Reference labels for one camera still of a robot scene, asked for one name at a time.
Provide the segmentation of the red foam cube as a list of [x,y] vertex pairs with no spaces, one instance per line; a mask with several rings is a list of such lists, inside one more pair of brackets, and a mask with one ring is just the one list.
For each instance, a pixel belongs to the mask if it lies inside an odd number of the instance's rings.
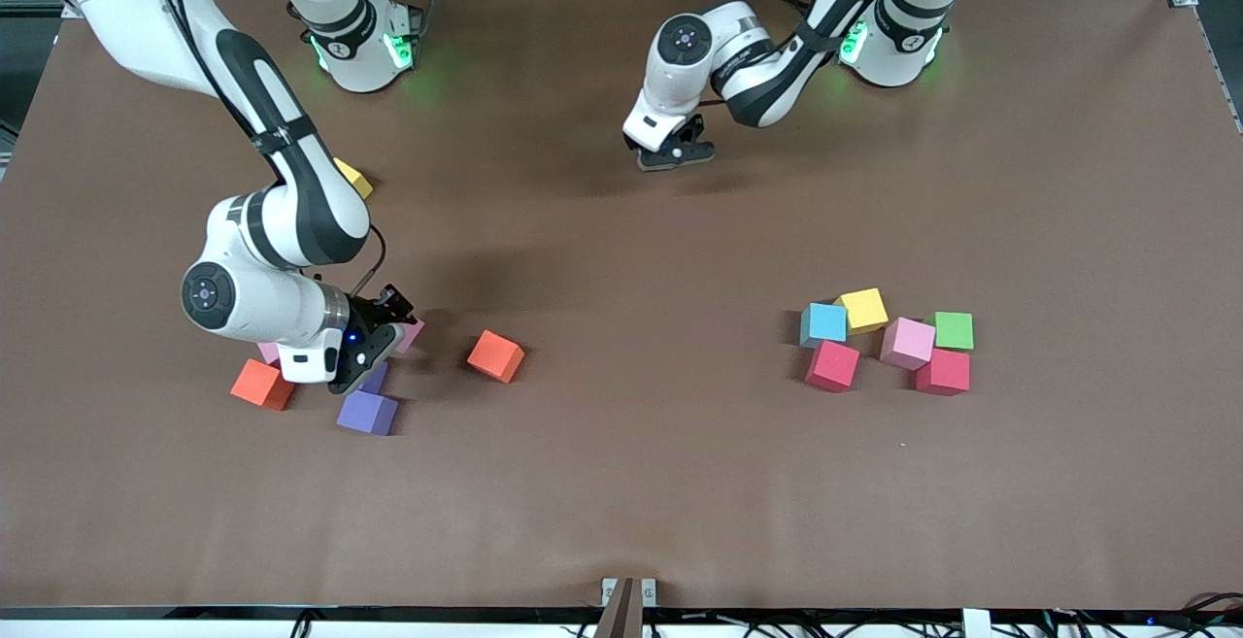
[[804,382],[830,393],[844,393],[856,379],[859,359],[860,352],[845,343],[822,341],[813,349]]
[[929,363],[915,372],[914,388],[920,393],[958,395],[971,391],[971,354],[933,348]]

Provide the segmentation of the green foam cube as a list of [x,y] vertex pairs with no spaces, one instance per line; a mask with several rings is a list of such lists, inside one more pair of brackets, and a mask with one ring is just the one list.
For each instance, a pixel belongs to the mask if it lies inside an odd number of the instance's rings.
[[966,312],[937,311],[924,318],[933,328],[933,347],[970,352],[975,348],[975,317]]

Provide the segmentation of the yellow foam cube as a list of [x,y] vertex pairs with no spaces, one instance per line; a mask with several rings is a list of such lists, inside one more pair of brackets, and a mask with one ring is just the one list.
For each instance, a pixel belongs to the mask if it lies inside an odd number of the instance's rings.
[[878,287],[840,294],[833,303],[845,311],[846,335],[864,335],[888,327],[890,317]]
[[358,192],[360,199],[367,200],[374,192],[373,184],[354,165],[346,163],[339,157],[333,157],[333,160],[342,175],[351,183],[351,187],[354,187],[355,192]]

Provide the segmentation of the brown table cover sheet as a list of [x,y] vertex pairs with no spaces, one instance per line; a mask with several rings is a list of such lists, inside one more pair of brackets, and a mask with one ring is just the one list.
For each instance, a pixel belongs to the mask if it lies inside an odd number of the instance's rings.
[[[1177,609],[1243,592],[1243,136],[1193,11],[960,0],[933,63],[822,68],[781,123],[707,108],[710,163],[622,119],[672,14],[718,0],[439,0],[416,73],[348,95],[281,0],[221,0],[375,190],[425,328],[389,437],[181,275],[272,172],[213,98],[70,19],[0,183],[0,606],[566,606],[604,577],[702,607]],[[971,391],[808,303],[975,317]],[[484,330],[525,349],[476,372]]]

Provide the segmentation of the orange foam cube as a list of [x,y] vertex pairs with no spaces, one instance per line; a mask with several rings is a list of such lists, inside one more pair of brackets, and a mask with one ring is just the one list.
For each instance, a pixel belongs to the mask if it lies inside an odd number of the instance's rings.
[[510,383],[515,381],[523,359],[523,346],[493,331],[484,330],[467,354],[466,363],[493,381]]
[[288,407],[296,386],[285,381],[276,364],[246,359],[229,393],[244,402],[267,410],[282,412]]

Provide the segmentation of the blue foam cube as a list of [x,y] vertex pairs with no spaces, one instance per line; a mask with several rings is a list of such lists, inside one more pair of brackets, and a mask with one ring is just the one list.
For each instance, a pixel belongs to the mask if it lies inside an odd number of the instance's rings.
[[798,343],[815,348],[822,342],[844,343],[848,338],[848,311],[837,303],[808,303],[799,321]]

